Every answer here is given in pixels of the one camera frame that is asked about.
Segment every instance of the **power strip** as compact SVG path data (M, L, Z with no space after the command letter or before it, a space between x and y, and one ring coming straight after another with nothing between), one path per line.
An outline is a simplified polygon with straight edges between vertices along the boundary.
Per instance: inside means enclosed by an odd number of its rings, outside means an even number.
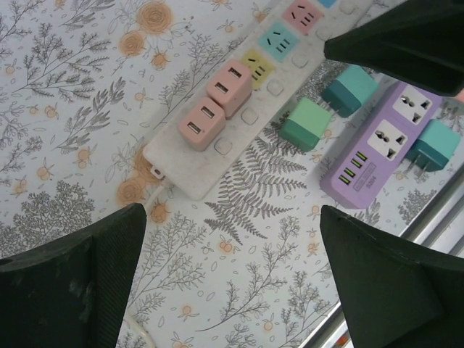
M441 103L440 96L395 83L344 147L320 188L347 209L369 207Z
M299 11L301 4L308 4L314 17L311 13L301 18L301 13L297 13L298 16L291 13L294 7ZM178 131L179 122L205 96L205 81L145 146L145 158L191 199L202 199L323 62L325 41L350 30L372 4L373 0L282 0L229 57L241 60L250 49L254 49L267 60L266 63L273 65L273 71L236 115L227 121L219 136L206 150L197 152ZM290 24L292 18L297 22ZM310 31L303 35L308 23ZM267 39L263 43L264 34L272 35L273 29L269 30L276 25L279 29L284 27L289 37L297 38L290 42L291 48L286 46L283 49L288 49L288 54L282 54L277 46L273 46L275 51L263 49L266 41L272 44Z

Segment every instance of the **white cable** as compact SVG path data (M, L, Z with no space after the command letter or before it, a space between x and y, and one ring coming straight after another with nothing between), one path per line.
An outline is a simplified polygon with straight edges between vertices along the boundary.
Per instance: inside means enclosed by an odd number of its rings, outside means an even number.
M173 187L172 183L168 179L163 178L161 185L159 185L156 188L156 190L153 191L153 193L150 195L150 197L147 199L147 201L144 204L145 213L147 215L150 213L150 209L152 208L155 199L165 189L170 189L172 187ZM127 311L124 314L124 319L126 323L128 324L129 328L131 330L134 330L145 341L146 348L156 348L156 346L154 345L154 341L151 338L151 336L148 334L148 332L146 332L145 329L136 322L133 316L127 313Z
M145 341L145 348L156 348L153 339L150 337L148 332L146 332L145 329L142 328L131 315L129 315L126 312L124 315L124 319L125 322L128 324L129 329L134 330Z

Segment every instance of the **purple power strip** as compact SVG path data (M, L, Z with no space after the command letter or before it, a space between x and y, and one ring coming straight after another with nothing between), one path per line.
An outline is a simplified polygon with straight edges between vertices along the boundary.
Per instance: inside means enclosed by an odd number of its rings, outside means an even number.
M369 207L442 102L404 82L391 86L320 187L347 209Z

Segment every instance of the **metal rail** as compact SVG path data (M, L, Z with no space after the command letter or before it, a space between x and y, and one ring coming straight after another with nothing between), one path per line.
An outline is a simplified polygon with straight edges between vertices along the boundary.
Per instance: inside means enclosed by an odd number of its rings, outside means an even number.
M452 176L442 190L420 211L400 238L431 247L450 223L464 208L464 165ZM457 256L464 249L464 230L460 240L449 254ZM338 339L347 332L347 322L340 302L319 324L299 348L333 348ZM353 348L348 342L344 348Z

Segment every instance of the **table surface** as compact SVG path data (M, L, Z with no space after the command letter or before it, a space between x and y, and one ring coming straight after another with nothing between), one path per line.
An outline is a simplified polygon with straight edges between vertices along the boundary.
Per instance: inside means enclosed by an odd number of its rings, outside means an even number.
M144 144L275 3L4 1L0 257L144 202L159 185ZM394 4L375 1L363 20ZM316 98L343 67L324 62L298 95ZM128 306L158 347L298 347L338 300L318 227L335 202L318 181L371 107L334 117L308 154L278 146L271 123L202 202L159 197ZM463 109L443 107L462 134ZM349 212L398 234L463 162L458 151L421 177L402 164ZM142 344L123 326L118 346Z

